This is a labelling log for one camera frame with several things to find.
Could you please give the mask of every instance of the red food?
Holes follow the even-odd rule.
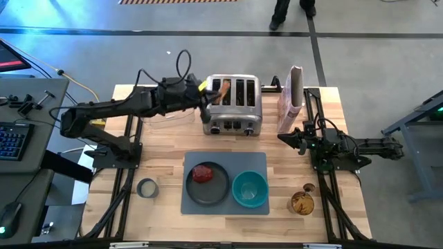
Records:
[[[192,169],[192,179],[198,183],[205,183],[213,178],[213,170],[205,165],[197,165]]]

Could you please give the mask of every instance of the concrete floor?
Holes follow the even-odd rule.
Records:
[[[267,31],[275,1],[119,6],[117,0],[10,0],[0,28],[45,27],[104,30]],[[431,1],[317,0],[317,32],[443,33],[443,6]],[[293,1],[281,31],[308,32],[304,13]],[[192,53],[191,71],[248,73],[269,83],[284,79],[291,65],[303,66],[306,86],[318,86],[308,37],[75,36],[2,34],[32,55],[63,68],[109,99],[115,84],[133,84],[139,68],[154,77],[174,75],[176,54]],[[328,39],[318,47],[328,86],[337,86],[349,133],[378,137],[379,131],[442,89],[441,39]],[[77,101],[91,95],[71,84]],[[82,146],[54,131],[49,149]],[[443,202],[410,204],[420,190],[412,160],[373,158],[361,180],[374,239],[443,248]]]

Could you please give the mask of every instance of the clear plastic container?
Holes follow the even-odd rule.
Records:
[[[184,125],[195,121],[195,110],[186,109],[185,111],[175,111],[167,113],[166,116],[155,115],[152,118],[144,118],[143,122],[150,129],[162,129],[166,127],[174,127]]]

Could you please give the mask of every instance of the butcher block table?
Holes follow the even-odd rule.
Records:
[[[132,87],[116,85],[113,98],[126,98]],[[321,87],[320,92],[325,117],[347,133],[338,89]],[[318,179],[311,168],[309,152],[299,156],[297,150],[277,139],[278,97],[277,93],[263,94],[263,125],[257,137],[204,135],[198,109],[192,123],[162,129],[151,129],[144,124],[141,136],[143,153],[132,185],[124,240],[327,242]],[[122,136],[126,120],[127,117],[108,118],[105,131]],[[135,132],[136,120],[132,132]],[[301,128],[303,120],[307,120],[306,108],[302,109],[294,126]],[[266,153],[269,215],[182,215],[183,161],[188,151]],[[116,170],[104,169],[92,182],[82,220],[85,233],[92,229],[108,208],[115,175]],[[336,177],[343,209],[359,230],[371,237],[359,181],[349,172],[337,172]],[[159,185],[160,193],[155,199],[144,199],[137,195],[136,186],[144,178],[152,178]],[[125,179],[126,175],[123,175],[122,184]],[[287,201],[295,192],[303,191],[306,183],[313,183],[317,187],[311,193],[314,211],[307,216],[292,214],[287,209]],[[116,232],[119,216],[120,208],[116,212],[112,234]],[[332,223],[338,236],[336,221],[335,212],[332,211]]]

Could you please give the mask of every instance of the toaster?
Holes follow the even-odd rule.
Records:
[[[262,85],[254,75],[216,74],[206,78],[207,90],[218,91],[228,80],[230,88],[219,104],[209,104],[206,135],[258,136],[262,129]]]

